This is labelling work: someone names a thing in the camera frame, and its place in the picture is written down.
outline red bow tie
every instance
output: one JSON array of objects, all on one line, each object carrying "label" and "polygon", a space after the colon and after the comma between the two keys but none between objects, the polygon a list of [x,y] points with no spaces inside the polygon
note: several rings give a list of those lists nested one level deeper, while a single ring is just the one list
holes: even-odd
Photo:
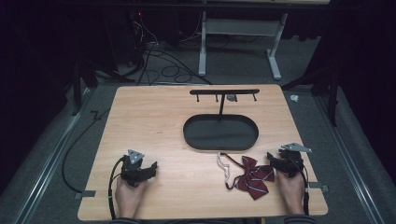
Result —
[{"label": "red bow tie", "polygon": [[236,187],[242,191],[247,191],[254,200],[257,200],[268,193],[268,188],[262,181],[275,181],[274,169],[271,165],[256,166],[257,161],[246,156],[242,157],[243,164],[240,164],[226,153],[220,153],[220,155],[226,156],[245,170],[243,175],[239,175],[235,178],[231,187],[226,182],[225,185],[227,189],[233,189],[233,187]]}]

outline human hand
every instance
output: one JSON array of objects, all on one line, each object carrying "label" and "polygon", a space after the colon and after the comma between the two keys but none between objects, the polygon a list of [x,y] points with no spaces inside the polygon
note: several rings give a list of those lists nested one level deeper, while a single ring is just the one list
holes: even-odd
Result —
[{"label": "human hand", "polygon": [[280,193],[283,196],[290,215],[304,215],[302,199],[304,197],[304,180],[300,173],[288,178],[288,175],[276,171]]},{"label": "human hand", "polygon": [[146,188],[147,180],[139,183],[136,188],[128,185],[128,182],[120,176],[117,179],[116,200],[120,209],[120,217],[133,218]]}]

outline wooden table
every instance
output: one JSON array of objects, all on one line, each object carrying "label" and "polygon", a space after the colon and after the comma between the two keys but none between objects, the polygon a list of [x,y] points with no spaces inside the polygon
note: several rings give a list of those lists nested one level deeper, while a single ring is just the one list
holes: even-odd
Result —
[{"label": "wooden table", "polygon": [[[271,217],[286,215],[277,180],[265,181],[269,193],[254,201],[247,192],[227,190],[224,172],[217,164],[217,151],[200,151],[183,138],[185,121],[196,114],[216,114],[219,103],[211,95],[197,102],[190,90],[260,89],[256,94],[238,95],[238,102],[226,100],[225,114],[241,114],[259,127],[256,144],[245,151],[230,152],[236,161],[249,156],[258,164],[268,164],[267,152],[276,155],[281,145],[301,144],[283,92],[277,85],[237,86],[156,86],[118,89],[98,148],[86,190],[94,197],[84,197],[78,210],[81,220],[110,220],[107,186],[116,161],[127,149],[144,153],[142,168],[158,162],[157,175],[148,182],[137,218],[212,218]],[[302,153],[309,181],[317,178],[305,153]],[[243,171],[231,165],[230,181]],[[324,215],[327,204],[320,189],[310,190],[310,214]]]}]

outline striped sleeve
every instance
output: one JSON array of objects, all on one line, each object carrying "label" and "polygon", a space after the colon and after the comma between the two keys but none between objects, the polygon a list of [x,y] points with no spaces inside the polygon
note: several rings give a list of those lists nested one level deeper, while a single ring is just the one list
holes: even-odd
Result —
[{"label": "striped sleeve", "polygon": [[285,217],[285,224],[318,224],[317,221],[309,216],[289,216]]},{"label": "striped sleeve", "polygon": [[110,224],[142,224],[137,219],[131,219],[131,218],[126,218],[126,217],[119,217],[110,222]]}]

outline wire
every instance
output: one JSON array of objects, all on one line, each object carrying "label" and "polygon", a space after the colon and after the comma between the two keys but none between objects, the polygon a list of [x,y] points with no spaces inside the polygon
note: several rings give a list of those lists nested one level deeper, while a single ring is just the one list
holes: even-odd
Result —
[{"label": "wire", "polygon": [[192,77],[198,77],[198,78],[200,78],[202,81],[204,81],[205,83],[207,83],[207,84],[209,84],[209,85],[212,85],[212,83],[211,83],[209,80],[207,80],[207,79],[204,78],[204,77],[200,77],[200,76],[196,75],[194,72],[192,72],[192,71],[190,70],[190,68],[189,68],[186,64],[184,64],[183,62],[181,62],[179,59],[177,59],[177,58],[174,57],[173,55],[171,55],[171,54],[169,54],[169,53],[166,53],[166,52],[164,52],[164,51],[160,51],[160,50],[153,50],[153,52],[160,52],[161,54],[164,54],[164,55],[166,55],[166,56],[168,56],[168,57],[171,57],[172,59],[174,59],[174,60],[176,60],[178,63],[180,63],[180,64],[182,65],[182,68],[183,68],[184,70],[186,70],[186,71],[190,74],[190,76],[192,76]]},{"label": "wire", "polygon": [[155,35],[145,26],[145,23],[143,23],[143,13],[142,13],[142,11],[139,11],[139,12],[137,13],[137,15],[138,15],[139,18],[140,18],[140,22],[142,23],[143,28],[145,28],[145,30],[146,30],[149,34],[151,34],[151,35],[154,37],[155,43],[156,43],[156,45],[158,45],[157,36],[155,36]]},{"label": "wire", "polygon": [[100,120],[102,118],[102,116],[104,116],[108,111],[110,111],[110,108],[107,109],[104,113],[102,113],[99,117],[97,117],[87,128],[85,128],[84,131],[78,136],[78,138],[72,143],[70,148],[67,149],[66,153],[64,154],[64,159],[63,159],[63,162],[62,162],[62,179],[63,179],[64,183],[66,184],[66,186],[69,187],[71,190],[73,190],[76,193],[82,193],[82,190],[76,189],[73,186],[71,186],[68,183],[68,181],[66,179],[65,172],[64,172],[64,167],[65,167],[67,156],[69,155],[69,153],[70,153],[71,149],[74,147],[74,145],[78,142],[78,140],[91,128],[91,126],[94,123],[96,123],[96,121]]},{"label": "wire", "polygon": [[198,23],[197,23],[195,31],[192,33],[192,35],[190,37],[188,37],[187,39],[180,40],[179,42],[185,42],[185,41],[188,41],[188,40],[191,40],[191,39],[194,39],[194,38],[200,36],[200,35],[196,35],[196,34],[198,32],[199,25],[201,24],[201,19],[202,19],[202,12],[199,14]]},{"label": "wire", "polygon": [[108,207],[110,209],[110,214],[111,214],[111,219],[114,220],[116,219],[116,213],[114,211],[114,203],[113,203],[113,190],[111,189],[111,185],[114,181],[114,179],[118,176],[114,176],[114,173],[116,172],[117,166],[119,166],[120,162],[125,160],[125,156],[121,157],[116,164],[113,167],[113,170],[111,171],[110,179],[108,181]]}]

